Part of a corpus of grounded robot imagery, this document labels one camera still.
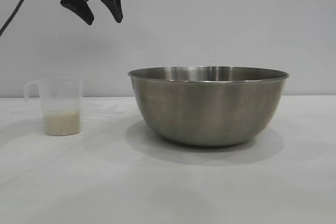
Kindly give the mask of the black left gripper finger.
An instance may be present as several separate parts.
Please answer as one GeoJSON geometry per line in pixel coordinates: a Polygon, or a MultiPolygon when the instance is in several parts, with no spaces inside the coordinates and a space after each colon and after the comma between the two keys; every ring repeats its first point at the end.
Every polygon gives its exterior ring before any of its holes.
{"type": "Polygon", "coordinates": [[[80,17],[86,24],[92,25],[94,21],[94,15],[89,8],[88,4],[84,0],[61,0],[62,7],[72,11],[78,17],[80,17]]]}
{"type": "Polygon", "coordinates": [[[123,12],[121,7],[121,0],[101,0],[101,2],[111,12],[113,18],[117,23],[121,23],[123,20],[123,12]]]}

